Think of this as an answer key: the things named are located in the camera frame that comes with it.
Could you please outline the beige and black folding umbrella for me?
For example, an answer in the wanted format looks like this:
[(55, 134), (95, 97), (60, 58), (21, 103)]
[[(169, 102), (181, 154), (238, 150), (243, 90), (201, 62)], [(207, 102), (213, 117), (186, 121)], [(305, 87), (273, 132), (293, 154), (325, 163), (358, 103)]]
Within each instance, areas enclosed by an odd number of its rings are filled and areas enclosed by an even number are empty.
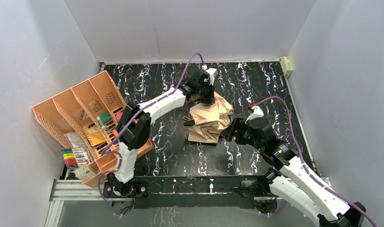
[(220, 133), (230, 124), (233, 114), (232, 105), (217, 92), (214, 104), (196, 104), (190, 108), (190, 118), (184, 117), (184, 126), (188, 129), (189, 142), (218, 144)]

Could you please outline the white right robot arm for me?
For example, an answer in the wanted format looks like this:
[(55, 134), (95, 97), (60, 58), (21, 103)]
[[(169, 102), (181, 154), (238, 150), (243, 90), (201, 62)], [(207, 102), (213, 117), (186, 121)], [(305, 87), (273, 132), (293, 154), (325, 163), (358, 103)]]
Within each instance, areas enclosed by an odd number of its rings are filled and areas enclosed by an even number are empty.
[(366, 209), (360, 202), (348, 203), (336, 195), (298, 152), (274, 133), (263, 118), (235, 118), (221, 135), (227, 141), (258, 149), (271, 165), (247, 189), (280, 196), (309, 217), (317, 227), (360, 227)]

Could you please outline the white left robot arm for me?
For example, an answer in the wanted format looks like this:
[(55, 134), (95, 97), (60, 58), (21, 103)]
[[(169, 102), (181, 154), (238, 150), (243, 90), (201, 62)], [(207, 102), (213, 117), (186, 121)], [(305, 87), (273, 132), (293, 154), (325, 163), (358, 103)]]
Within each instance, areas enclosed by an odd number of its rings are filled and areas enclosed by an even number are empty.
[(158, 118), (188, 102), (214, 104), (214, 82), (217, 74), (218, 70), (214, 68), (197, 69), (191, 77), (160, 96), (142, 104), (126, 105), (117, 126), (117, 166), (107, 177), (114, 190), (122, 196), (131, 193), (130, 180), (134, 178), (137, 154), (149, 140), (151, 125)]

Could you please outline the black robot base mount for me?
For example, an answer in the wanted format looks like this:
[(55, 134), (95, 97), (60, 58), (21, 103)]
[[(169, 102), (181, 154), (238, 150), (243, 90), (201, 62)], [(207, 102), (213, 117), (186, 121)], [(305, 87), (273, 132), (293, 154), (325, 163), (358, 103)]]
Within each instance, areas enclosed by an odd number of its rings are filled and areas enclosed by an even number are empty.
[(136, 176), (121, 183), (110, 174), (103, 195), (113, 201), (133, 201), (136, 209), (158, 207), (239, 207), (271, 213), (278, 196), (254, 175)]

